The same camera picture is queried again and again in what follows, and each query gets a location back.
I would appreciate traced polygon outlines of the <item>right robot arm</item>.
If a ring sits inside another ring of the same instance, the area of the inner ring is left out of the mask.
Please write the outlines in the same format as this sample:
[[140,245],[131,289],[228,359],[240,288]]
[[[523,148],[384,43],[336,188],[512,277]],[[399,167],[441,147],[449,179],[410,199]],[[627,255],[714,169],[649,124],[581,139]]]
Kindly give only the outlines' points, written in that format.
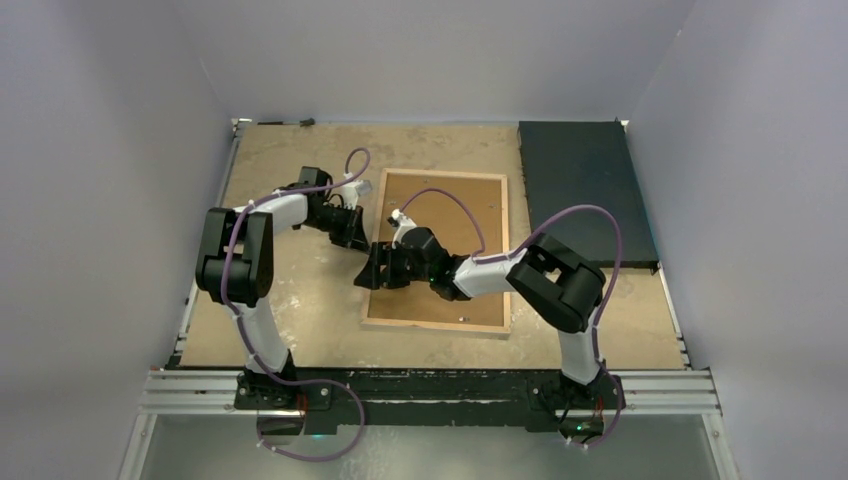
[[412,227],[391,242],[375,242],[355,286],[399,289],[424,282],[445,301],[516,293],[558,333],[561,392],[584,407],[601,391],[606,371],[596,332],[617,278],[558,241],[539,233],[502,257],[450,253],[426,227]]

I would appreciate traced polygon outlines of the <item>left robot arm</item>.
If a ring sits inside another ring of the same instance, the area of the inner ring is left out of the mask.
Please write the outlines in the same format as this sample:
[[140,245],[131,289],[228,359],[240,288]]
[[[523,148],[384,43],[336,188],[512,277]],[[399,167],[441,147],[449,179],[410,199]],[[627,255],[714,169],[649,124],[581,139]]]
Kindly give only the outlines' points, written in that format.
[[274,281],[274,237],[286,229],[312,228],[332,244],[360,252],[368,249],[359,201],[370,181],[347,172],[334,181],[326,171],[304,167],[298,180],[238,208],[215,207],[205,217],[195,269],[197,287],[228,309],[247,361],[245,395],[272,408],[292,405],[306,386],[328,387],[328,380],[300,380],[291,350],[276,330],[268,295]]

